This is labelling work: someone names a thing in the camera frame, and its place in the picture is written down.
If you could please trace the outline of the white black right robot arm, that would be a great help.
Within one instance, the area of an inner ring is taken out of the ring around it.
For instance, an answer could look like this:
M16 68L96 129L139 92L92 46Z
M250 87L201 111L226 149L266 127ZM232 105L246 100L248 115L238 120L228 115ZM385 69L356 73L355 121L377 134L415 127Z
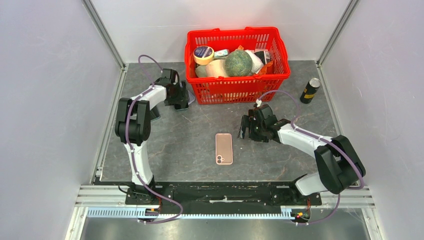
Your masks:
M296 205L314 193L337 195L345 189L353 189L356 182L359 182L359 189L365 185L365 167L347 137L322 136L300 128L288 119L278 120L268 104L255 106L242 116L238 136L262 143L275 141L315 159L317 171L295 179L288 191L289 200Z

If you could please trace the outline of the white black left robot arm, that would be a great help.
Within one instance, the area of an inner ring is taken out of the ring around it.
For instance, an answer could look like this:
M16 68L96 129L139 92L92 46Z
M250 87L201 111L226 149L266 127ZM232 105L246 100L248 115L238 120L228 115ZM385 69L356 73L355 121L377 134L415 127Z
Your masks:
M175 110L189 107L189 92L185 81L180 80L178 72L165 68L161 77L146 90L131 98L122 97L118 101L115 119L115 135L127 150L131 165L131 181L142 186L137 197L144 204L152 204L157 191L149 185L154 179L151 171L147 140L151 135L152 112L159 103L172 106Z

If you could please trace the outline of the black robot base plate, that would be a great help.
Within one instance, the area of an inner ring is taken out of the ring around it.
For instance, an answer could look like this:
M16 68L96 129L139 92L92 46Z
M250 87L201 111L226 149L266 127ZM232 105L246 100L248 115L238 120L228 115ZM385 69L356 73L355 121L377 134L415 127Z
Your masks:
M298 194L290 181L157 181L150 193L131 184L126 205L158 208L161 214L276 214L281 206L322 205L321 195Z

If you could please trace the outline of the lilac phone case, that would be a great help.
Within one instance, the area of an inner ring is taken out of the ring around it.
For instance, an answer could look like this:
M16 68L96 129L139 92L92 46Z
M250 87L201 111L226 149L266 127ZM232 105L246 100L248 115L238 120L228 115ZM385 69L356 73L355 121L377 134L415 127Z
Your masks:
M188 93L188 104L190 105L190 104L192 104L196 100L196 97L190 91L188 91L187 93Z

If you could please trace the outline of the dark green smartphone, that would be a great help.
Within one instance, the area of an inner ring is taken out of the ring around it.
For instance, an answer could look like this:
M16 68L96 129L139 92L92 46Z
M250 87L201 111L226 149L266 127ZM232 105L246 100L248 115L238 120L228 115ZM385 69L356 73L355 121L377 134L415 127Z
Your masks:
M186 109L188 109L189 108L189 101L188 100L183 100L183 101L181 101L181 102L179 102L179 103L176 103L175 105L174 105L174 109L176 110L176 111L180 111L180 110L186 110Z

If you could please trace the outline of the pink phone case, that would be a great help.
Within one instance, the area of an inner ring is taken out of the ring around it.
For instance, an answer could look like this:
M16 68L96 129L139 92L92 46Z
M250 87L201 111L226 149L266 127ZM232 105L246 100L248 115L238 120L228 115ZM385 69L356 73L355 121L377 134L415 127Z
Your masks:
M215 135L215 162L218 165L233 164L233 141L230 133Z

